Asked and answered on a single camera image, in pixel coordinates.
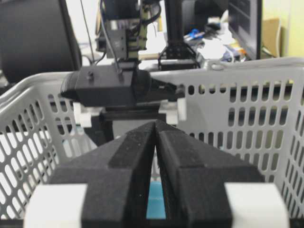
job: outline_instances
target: cable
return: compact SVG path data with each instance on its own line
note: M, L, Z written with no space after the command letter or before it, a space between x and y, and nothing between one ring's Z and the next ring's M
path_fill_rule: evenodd
M82 0L80 0L80 3L81 3L82 14L83 14L83 16L84 16L85 28L86 28L87 36L88 36L89 42L90 42L90 48L91 48L92 59L93 59L93 62L95 62L94 53L93 53L93 47L92 47L92 42L91 42L91 37L90 37L90 32L89 32L89 28L87 27L86 14L85 14L85 9L84 9L84 5L83 5L83 3L82 3Z
M106 51L104 52L103 56L100 59L96 60L95 65L97 65L100 61L102 61L105 58L105 55L106 55Z
M118 61L117 61L117 57L116 57L116 54L114 52L114 49L113 49L113 46L112 46L112 43L109 39L109 35L108 35L108 32L105 28L105 21L104 21L104 16L103 16L103 6L102 6L102 3L103 3L103 0L100 1L100 14L101 14L101 27L103 29L103 32L104 32L104 37L105 37L105 40L109 46L109 49L114 57L114 62L115 62L115 66L116 66L116 70L117 70L117 73L118 74L121 74L122 73L122 70L120 69L119 65L118 65Z
M142 21L142 24L143 24L143 25L145 25L145 26L149 25L150 23L156 21L157 18L159 18L159 16L161 15L161 13L162 13L162 11L161 11L161 10L162 10L162 7L161 7L161 5L160 5L159 2L157 2L156 4L157 4L157 6L158 6L158 8L159 8L157 14L155 14L155 15L154 15L153 17L151 17L150 19L143 20L143 21Z

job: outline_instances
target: blue object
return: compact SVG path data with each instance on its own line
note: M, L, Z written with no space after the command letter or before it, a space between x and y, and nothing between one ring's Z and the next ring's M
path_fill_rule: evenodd
M165 205L162 194L162 183L153 181L150 183L147 219L165 219Z
M197 29L193 29L191 31L191 33L188 34L188 36L190 36L192 39L199 39L199 38L203 38L203 35L199 35L199 32Z

